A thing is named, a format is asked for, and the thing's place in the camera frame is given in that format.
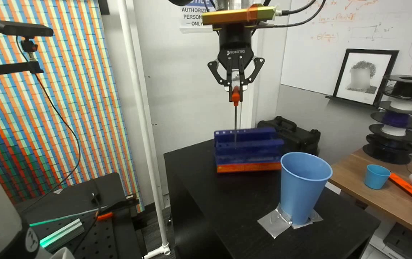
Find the striped pattern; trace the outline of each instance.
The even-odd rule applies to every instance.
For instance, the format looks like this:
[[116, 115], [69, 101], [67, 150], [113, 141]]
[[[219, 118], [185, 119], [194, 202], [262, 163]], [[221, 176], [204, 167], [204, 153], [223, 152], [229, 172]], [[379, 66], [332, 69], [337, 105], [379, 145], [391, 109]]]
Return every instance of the striped pattern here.
[[[111, 172], [140, 199], [97, 0], [0, 0], [0, 20], [41, 23], [40, 78], [78, 134], [81, 164], [66, 187]], [[14, 36], [0, 34], [0, 64], [23, 62]], [[0, 182], [16, 203], [44, 194], [75, 165], [73, 135], [30, 73], [0, 76]]]

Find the white pipe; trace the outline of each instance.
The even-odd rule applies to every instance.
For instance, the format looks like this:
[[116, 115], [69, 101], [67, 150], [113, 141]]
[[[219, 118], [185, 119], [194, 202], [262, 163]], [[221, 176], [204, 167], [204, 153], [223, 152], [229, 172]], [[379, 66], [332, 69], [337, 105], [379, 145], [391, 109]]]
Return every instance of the white pipe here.
[[135, 62], [135, 51], [132, 42], [132, 34], [130, 28], [129, 17], [127, 16], [126, 0], [118, 0], [118, 8], [121, 19], [121, 28], [124, 36], [124, 46], [126, 47], [127, 61], [129, 62], [129, 71], [131, 73], [131, 83], [135, 95], [135, 103], [137, 106], [137, 113], [139, 114], [140, 129], [142, 131], [142, 140], [144, 143], [145, 156], [147, 157], [148, 174], [150, 175], [150, 183], [152, 185], [153, 199], [155, 202], [156, 215], [158, 217], [158, 225], [160, 226], [161, 241], [163, 246], [168, 246], [168, 239], [166, 237], [165, 223], [163, 219], [163, 213], [160, 204], [160, 197], [158, 195], [158, 189], [155, 180], [155, 170], [153, 167], [152, 159], [152, 147], [150, 146], [150, 140], [148, 137], [147, 116], [145, 114], [144, 103], [142, 100], [142, 90], [140, 88], [139, 72], [137, 70], [137, 64]]
[[154, 256], [159, 255], [159, 254], [169, 255], [170, 253], [171, 253], [171, 250], [169, 249], [169, 245], [168, 246], [160, 246], [157, 249], [148, 252], [148, 254], [146, 256], [142, 257], [142, 259], [150, 259]]

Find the authorized personnel only sign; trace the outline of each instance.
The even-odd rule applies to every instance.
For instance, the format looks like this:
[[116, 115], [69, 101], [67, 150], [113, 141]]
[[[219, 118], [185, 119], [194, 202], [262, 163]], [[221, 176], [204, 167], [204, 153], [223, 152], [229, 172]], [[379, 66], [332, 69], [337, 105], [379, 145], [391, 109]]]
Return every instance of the authorized personnel only sign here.
[[211, 32], [212, 25], [203, 25], [202, 14], [207, 12], [204, 2], [210, 12], [215, 11], [209, 0], [193, 0], [188, 5], [181, 7], [181, 26], [183, 33]]

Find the black case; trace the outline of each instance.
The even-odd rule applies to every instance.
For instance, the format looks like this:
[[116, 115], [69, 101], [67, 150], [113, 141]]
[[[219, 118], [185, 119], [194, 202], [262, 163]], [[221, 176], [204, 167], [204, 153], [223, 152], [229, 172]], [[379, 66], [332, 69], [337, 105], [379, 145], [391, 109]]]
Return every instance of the black case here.
[[321, 133], [316, 129], [306, 131], [303, 128], [297, 127], [297, 124], [293, 121], [287, 120], [281, 116], [276, 116], [275, 119], [269, 121], [260, 121], [257, 123], [257, 127], [275, 128], [280, 138], [285, 141], [285, 144], [283, 145], [285, 154], [298, 151], [318, 156], [318, 142]]

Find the whiteboard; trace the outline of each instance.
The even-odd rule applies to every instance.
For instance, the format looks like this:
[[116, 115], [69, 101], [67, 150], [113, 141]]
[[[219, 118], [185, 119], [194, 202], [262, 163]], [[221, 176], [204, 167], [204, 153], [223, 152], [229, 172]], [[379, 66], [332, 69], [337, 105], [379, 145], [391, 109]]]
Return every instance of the whiteboard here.
[[[293, 0], [291, 9], [308, 0]], [[321, 0], [289, 23], [309, 18]], [[281, 83], [332, 95], [346, 49], [399, 50], [393, 74], [412, 75], [412, 0], [327, 0], [311, 22], [288, 28]]]

